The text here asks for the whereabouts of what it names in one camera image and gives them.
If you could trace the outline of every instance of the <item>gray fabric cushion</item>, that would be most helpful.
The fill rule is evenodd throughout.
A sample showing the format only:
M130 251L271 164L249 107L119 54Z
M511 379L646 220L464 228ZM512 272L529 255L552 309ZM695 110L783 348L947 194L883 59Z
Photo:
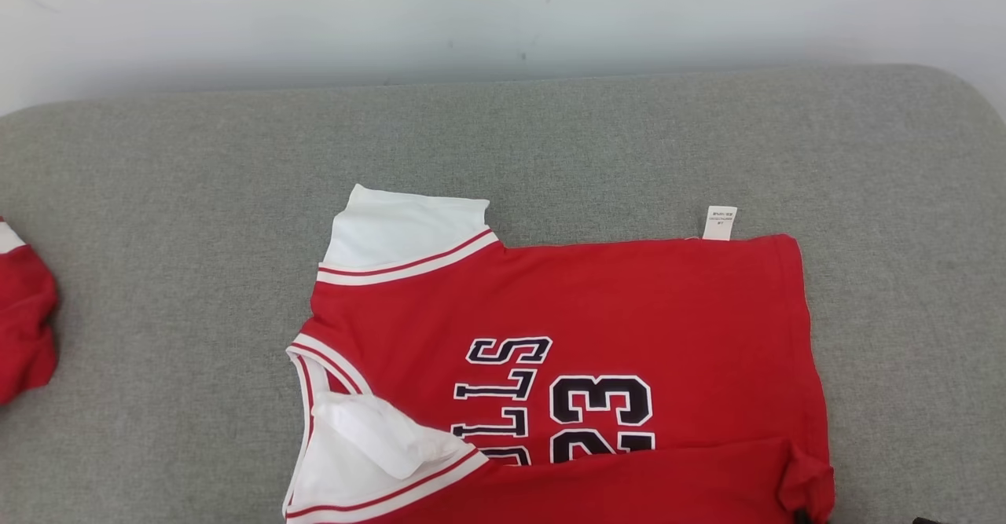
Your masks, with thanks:
M283 350L355 181L492 199L511 245L802 244L838 524L1006 515L1006 129L919 66L240 92L0 119L0 213L59 283L0 410L0 521L278 522Z

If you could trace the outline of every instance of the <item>red and white stripe trim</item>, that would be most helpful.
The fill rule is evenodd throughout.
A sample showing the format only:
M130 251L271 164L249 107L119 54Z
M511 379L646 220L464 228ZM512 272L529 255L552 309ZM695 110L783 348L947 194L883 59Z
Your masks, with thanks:
M303 355L316 360L325 370L332 373L350 394L373 394L363 374L341 353L321 340L307 334L299 334L287 348L287 353L290 353L291 357Z
M328 392L328 377L326 372L333 373L346 388L358 392L370 392L370 387L356 369L348 361L328 346L305 334L301 334L295 343L287 349L294 366L297 368L301 382L301 396L304 401L304 436L301 450L297 457L294 475L283 502L283 514L288 524L322 524L361 522L382 516L403 508L417 500L441 491L465 477L471 475L489 458L480 453L474 446L460 450L436 467L402 480L400 487L393 491L375 492L375 498L352 505L317 504L298 502L298 481L308 446L314 435L315 423L312 409L315 396L319 392ZM309 496L309 491L301 491L300 496Z
M288 524L362 522L406 507L417 500L450 487L489 461L472 446L441 464L426 476L413 476L402 487L379 498L349 506L317 505L287 510Z
M359 287L397 281L456 264L460 259L498 242L499 237L496 237L491 229L485 229L448 251L402 264L385 264L379 269L351 269L336 267L333 264L318 264L318 282Z

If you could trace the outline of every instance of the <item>care label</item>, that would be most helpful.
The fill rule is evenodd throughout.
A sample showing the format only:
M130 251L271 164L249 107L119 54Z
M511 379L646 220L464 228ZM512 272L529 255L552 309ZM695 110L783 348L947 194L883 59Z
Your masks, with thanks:
M729 241L733 219L736 216L737 209L733 206L709 206L709 211L705 215L705 231L702 233L702 238Z

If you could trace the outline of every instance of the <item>white wall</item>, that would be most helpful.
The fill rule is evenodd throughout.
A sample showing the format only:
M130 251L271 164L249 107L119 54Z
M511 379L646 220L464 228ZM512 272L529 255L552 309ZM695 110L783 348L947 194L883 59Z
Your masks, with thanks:
M923 62L1006 113L1006 0L0 0L0 113L95 96Z

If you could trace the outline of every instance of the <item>red cloth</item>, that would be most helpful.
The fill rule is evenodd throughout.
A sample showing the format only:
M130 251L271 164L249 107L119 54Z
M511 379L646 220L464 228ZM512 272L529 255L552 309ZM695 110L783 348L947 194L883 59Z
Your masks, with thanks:
M804 508L824 524L834 481L794 238L511 248L494 237L481 231L445 252L372 271L321 264L314 317L288 352L327 373L328 389L373 393L517 467L452 485L459 469L353 506L325 503L324 491L305 487L294 492L290 524L364 510L386 511L391 521L453 521L443 512L391 512L421 494L439 497L429 492L436 488L465 491L452 510L485 505L481 522L770 523ZM707 448L766 439L780 440L778 450L741 449L730 464L704 457ZM680 465L685 451L690 462ZM657 461L665 456L674 461ZM580 478L600 464L613 464L605 479ZM727 466L734 470L718 471ZM529 485L545 473L547 486ZM324 478L319 470L302 482ZM500 486L502 478L513 486ZM632 515L563 516L571 510L564 495L578 499L576 514L597 516L608 506L601 495L641 492ZM555 512L542 504L551 496ZM730 512L717 500L726 498L759 499L766 510ZM511 505L548 517L508 520ZM667 518L637 516L669 505L677 512ZM696 518L703 510L719 518Z
M49 270L0 217L0 404L52 377L56 353L45 319L55 305Z
M793 524L807 492L827 494L832 479L831 467L783 439L559 465L490 463L441 496L369 522Z

